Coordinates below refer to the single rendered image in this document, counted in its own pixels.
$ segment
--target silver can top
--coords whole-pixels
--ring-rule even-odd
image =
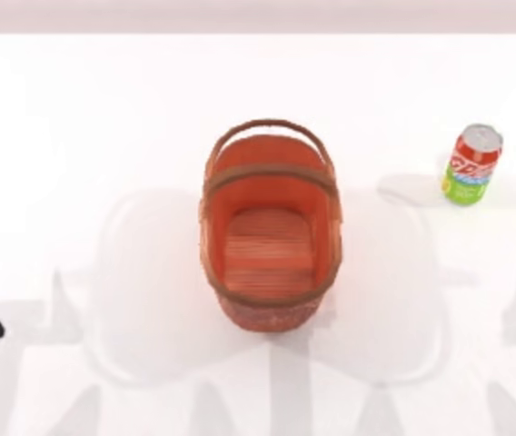
[[[461,134],[470,148],[480,153],[496,152],[502,148],[502,135],[486,124],[471,124]]]

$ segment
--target basket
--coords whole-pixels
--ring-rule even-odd
[[[278,134],[230,143],[268,126],[304,136],[319,153]],[[339,271],[341,221],[331,158],[309,130],[254,120],[222,136],[205,167],[200,249],[225,314],[253,332],[284,332],[306,322]]]

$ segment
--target soda can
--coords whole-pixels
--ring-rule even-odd
[[[443,178],[445,196],[457,204],[477,203],[490,183],[502,143],[502,136],[489,125],[466,127],[456,141]]]

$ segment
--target beverage can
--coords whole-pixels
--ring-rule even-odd
[[[486,124],[471,124],[456,141],[442,181],[445,196],[454,203],[477,203],[486,192],[502,153],[502,136]]]

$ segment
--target white background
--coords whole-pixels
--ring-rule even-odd
[[[205,158],[259,117],[325,141],[345,209],[338,282],[278,345],[198,265]],[[506,147],[459,208],[439,178],[473,122]],[[75,435],[516,436],[516,36],[0,36],[0,302],[49,302],[56,271],[92,339],[25,349],[0,435],[49,434],[98,383],[100,428]],[[111,384],[83,352],[107,346],[167,379]]]

